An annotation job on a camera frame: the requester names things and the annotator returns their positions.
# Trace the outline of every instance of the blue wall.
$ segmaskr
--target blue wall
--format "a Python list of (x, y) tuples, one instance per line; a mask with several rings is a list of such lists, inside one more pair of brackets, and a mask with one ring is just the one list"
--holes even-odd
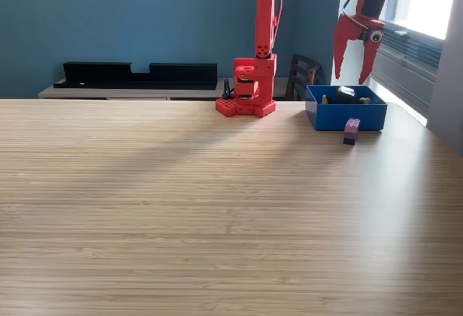
[(318, 61), (322, 66), (324, 83), (330, 85), (340, 0), (297, 1), (294, 52)]
[[(231, 77), (234, 58), (253, 56), (255, 1), (0, 0), (0, 97), (37, 98), (63, 77), (65, 61), (132, 61), (136, 72), (151, 62), (211, 62), (219, 77)], [(280, 77), (295, 51), (320, 55), (322, 64), (332, 57), (319, 35), (330, 33), (331, 14), (306, 23), (298, 1), (284, 0), (275, 49)]]

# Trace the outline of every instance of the wooden table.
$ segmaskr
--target wooden table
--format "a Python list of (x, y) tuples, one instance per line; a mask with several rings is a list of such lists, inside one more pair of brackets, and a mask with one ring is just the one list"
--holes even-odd
[(461, 315), (462, 159), (278, 106), (0, 101), (0, 315)]

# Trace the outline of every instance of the black tray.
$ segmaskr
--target black tray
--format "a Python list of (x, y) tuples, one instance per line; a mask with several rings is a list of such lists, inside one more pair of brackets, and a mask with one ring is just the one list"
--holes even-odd
[(55, 88), (136, 90), (215, 90), (217, 64), (150, 64), (150, 72), (132, 73), (132, 63), (63, 64), (66, 79)]

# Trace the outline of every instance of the purple block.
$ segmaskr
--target purple block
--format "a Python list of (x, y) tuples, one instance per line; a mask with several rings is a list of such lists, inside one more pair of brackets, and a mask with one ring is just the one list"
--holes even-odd
[(355, 146), (355, 140), (344, 138), (344, 144), (345, 144), (345, 145)]
[(349, 132), (344, 133), (344, 138), (345, 139), (357, 140), (358, 136), (359, 136), (358, 133), (349, 133)]
[(346, 129), (344, 130), (345, 132), (348, 133), (357, 133), (360, 128), (360, 120), (359, 119), (350, 119), (346, 123)]

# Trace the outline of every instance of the cable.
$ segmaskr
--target cable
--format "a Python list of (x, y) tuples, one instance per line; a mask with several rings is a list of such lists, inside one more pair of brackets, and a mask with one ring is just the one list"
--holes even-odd
[(346, 7), (347, 7), (347, 5), (349, 5), (350, 1), (351, 0), (347, 0), (346, 3), (344, 4), (344, 6), (342, 7), (342, 13), (344, 14), (344, 16), (346, 16), (351, 21), (353, 21), (353, 23), (355, 23), (356, 25), (359, 25), (360, 27), (364, 28), (365, 30), (369, 30), (369, 28), (366, 25), (363, 25), (362, 23), (358, 22), (356, 19), (354, 19), (353, 17), (349, 16), (346, 13)]
[(347, 0), (346, 3), (344, 4), (344, 6), (342, 7), (342, 13), (344, 16), (346, 16), (347, 18), (349, 18), (351, 21), (353, 21), (353, 23), (355, 23), (356, 25), (359, 25), (360, 27), (362, 27), (363, 29), (365, 30), (368, 30), (369, 28), (366, 26), (366, 25), (363, 25), (362, 23), (358, 22), (357, 20), (355, 20), (353, 17), (349, 16), (347, 13), (346, 13), (346, 7), (347, 5), (349, 5), (351, 0)]
[(278, 32), (278, 27), (280, 25), (280, 19), (281, 19), (281, 11), (283, 10), (283, 0), (280, 0), (280, 6), (278, 8), (278, 14), (276, 16), (276, 26), (274, 28), (273, 32), (273, 44), (275, 45), (275, 40), (276, 40), (276, 34)]

